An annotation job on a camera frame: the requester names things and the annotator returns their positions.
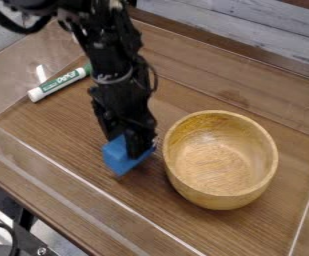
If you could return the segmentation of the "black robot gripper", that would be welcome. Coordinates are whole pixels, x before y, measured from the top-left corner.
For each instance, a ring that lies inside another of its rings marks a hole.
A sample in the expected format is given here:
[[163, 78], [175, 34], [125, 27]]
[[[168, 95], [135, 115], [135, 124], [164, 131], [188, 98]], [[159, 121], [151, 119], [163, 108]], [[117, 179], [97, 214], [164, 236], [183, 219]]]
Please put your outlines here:
[[149, 78], [98, 81], [89, 88], [98, 123], [109, 141], [125, 132], [127, 150], [132, 159], [155, 146], [157, 120], [149, 110], [149, 99], [157, 84]]

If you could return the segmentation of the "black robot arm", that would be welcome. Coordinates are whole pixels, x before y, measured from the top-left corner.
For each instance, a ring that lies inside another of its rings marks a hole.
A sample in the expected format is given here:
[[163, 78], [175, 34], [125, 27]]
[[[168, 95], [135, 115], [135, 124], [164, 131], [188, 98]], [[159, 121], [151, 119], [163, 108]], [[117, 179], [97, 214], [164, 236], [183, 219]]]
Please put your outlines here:
[[70, 32], [92, 65], [92, 105], [109, 140], [125, 138], [128, 156], [139, 158], [155, 146], [157, 121], [149, 99], [157, 72], [140, 54], [143, 34], [132, 22], [127, 0], [0, 0], [14, 12], [36, 16], [20, 25], [0, 11], [0, 26], [18, 34], [40, 32], [56, 19]]

